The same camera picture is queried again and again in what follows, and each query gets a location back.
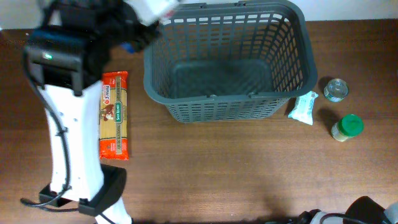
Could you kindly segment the blue cardboard box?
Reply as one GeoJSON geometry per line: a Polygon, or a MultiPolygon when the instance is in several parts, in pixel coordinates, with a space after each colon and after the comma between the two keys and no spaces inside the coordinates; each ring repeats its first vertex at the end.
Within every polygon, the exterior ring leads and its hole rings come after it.
{"type": "Polygon", "coordinates": [[[129,42],[125,42],[123,44],[121,44],[121,47],[128,53],[130,54],[134,54],[136,51],[134,50],[134,47],[129,43],[129,42]]]}

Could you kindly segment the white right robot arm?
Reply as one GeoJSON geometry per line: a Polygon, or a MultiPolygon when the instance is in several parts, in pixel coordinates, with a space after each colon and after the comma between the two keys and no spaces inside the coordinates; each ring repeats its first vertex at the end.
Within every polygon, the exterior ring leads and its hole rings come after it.
{"type": "Polygon", "coordinates": [[[368,196],[355,200],[345,213],[327,213],[319,209],[304,211],[293,224],[397,224],[397,202],[382,207],[368,196]]]}

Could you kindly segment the grey plastic shopping basket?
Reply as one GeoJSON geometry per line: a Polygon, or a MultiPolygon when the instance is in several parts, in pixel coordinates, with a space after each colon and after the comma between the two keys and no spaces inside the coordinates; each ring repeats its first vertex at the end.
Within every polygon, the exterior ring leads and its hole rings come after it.
{"type": "Polygon", "coordinates": [[[263,119],[318,80],[290,1],[182,4],[144,52],[144,88],[179,122],[263,119]]]}

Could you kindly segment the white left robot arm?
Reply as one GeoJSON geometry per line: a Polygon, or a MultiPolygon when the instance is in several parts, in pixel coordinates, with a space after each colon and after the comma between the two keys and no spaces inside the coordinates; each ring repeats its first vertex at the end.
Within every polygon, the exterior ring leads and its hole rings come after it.
{"type": "Polygon", "coordinates": [[[127,173],[100,163],[99,116],[103,70],[113,47],[140,52],[178,1],[52,1],[22,54],[23,71],[43,103],[50,132],[52,180],[39,201],[46,212],[77,212],[98,223],[132,223],[123,203],[127,173]]]}

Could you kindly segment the orange spaghetti packet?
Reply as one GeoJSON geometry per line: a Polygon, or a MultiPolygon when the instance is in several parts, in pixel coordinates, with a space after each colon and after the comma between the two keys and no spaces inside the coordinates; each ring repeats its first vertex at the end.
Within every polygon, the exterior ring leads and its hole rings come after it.
{"type": "Polygon", "coordinates": [[[127,78],[127,71],[103,75],[99,108],[99,156],[102,159],[129,159],[127,78]]]}

